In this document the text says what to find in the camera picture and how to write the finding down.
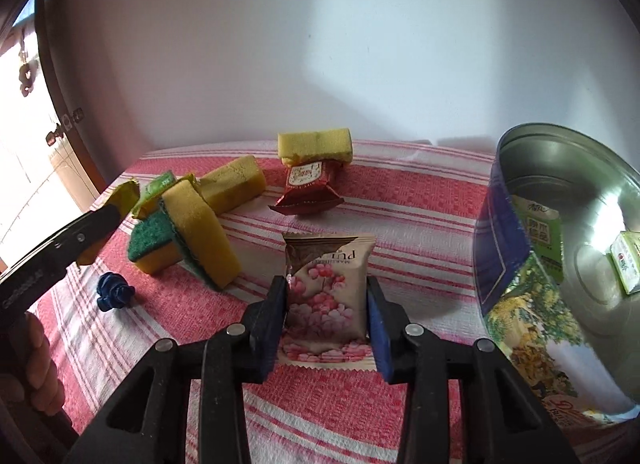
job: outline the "yellow sponge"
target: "yellow sponge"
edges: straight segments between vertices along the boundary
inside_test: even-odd
[[[174,225],[184,261],[214,288],[222,289],[242,268],[216,214],[187,180],[166,190],[160,208]]]
[[[103,206],[116,206],[120,212],[120,219],[124,220],[131,211],[131,208],[138,201],[139,196],[140,186],[135,180],[131,179],[116,187]],[[107,237],[102,240],[96,241],[94,244],[82,251],[80,256],[76,259],[76,263],[78,265],[91,265],[98,257],[98,253],[100,253],[102,248],[107,244],[111,235],[107,235]]]
[[[278,133],[278,157],[285,166],[299,166],[322,159],[349,163],[353,146],[349,128]]]
[[[232,160],[200,179],[200,192],[217,215],[244,204],[267,187],[253,155]]]
[[[174,263],[178,263],[181,259],[182,255],[178,247],[171,242],[151,251],[134,263],[145,274],[156,274],[159,270],[166,269]]]

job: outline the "snack packet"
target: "snack packet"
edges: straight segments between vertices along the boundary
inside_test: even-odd
[[[287,233],[283,237],[289,283],[280,347],[284,358],[305,366],[372,359],[366,342],[367,260],[376,238]]]
[[[610,252],[625,292],[640,291],[640,233],[620,232]]]
[[[284,195],[269,207],[283,215],[319,213],[335,208],[344,202],[332,187],[341,167],[337,160],[321,160],[288,168]]]
[[[193,173],[187,173],[184,177],[176,179],[172,171],[165,171],[144,187],[140,199],[131,210],[131,216],[139,220],[145,220],[151,216],[158,211],[158,200],[162,194],[183,180],[188,180],[194,189],[200,192],[200,185]]]

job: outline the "pink striped tablecloth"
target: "pink striped tablecloth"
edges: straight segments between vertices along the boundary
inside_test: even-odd
[[[111,392],[156,339],[178,343],[208,338],[238,321],[284,272],[284,231],[372,233],[377,244],[369,274],[410,319],[441,338],[472,343],[486,336],[476,300],[472,234],[493,158],[422,144],[356,141],[354,160],[336,183],[345,203],[316,217],[271,211],[284,187],[285,169],[274,141],[236,142],[156,151],[145,155],[112,188],[131,177],[141,185],[167,170],[202,176],[252,154],[266,175],[264,194],[220,222],[244,268],[223,293],[209,290],[180,265],[156,277],[127,260],[134,225],[120,226],[91,267],[69,269],[38,302],[37,314],[66,387],[65,410],[82,431]],[[104,201],[107,190],[96,202]],[[98,277],[122,274],[136,287],[136,304],[102,313],[95,303]],[[197,460],[197,396],[191,387],[187,460]],[[253,462],[394,462],[405,387],[389,386],[376,372],[310,370],[276,365],[268,381],[244,387]],[[451,457],[462,456],[460,396],[450,385]],[[583,460],[612,433],[576,433]]]

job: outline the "pink floral snack packet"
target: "pink floral snack packet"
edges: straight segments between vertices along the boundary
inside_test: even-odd
[[[367,260],[370,235],[284,234],[287,318],[283,351],[304,363],[343,363],[370,355]]]

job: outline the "white wall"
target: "white wall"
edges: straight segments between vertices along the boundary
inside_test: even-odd
[[[349,126],[491,149],[548,121],[640,167],[640,36],[618,0],[47,0],[107,178],[150,148]]]

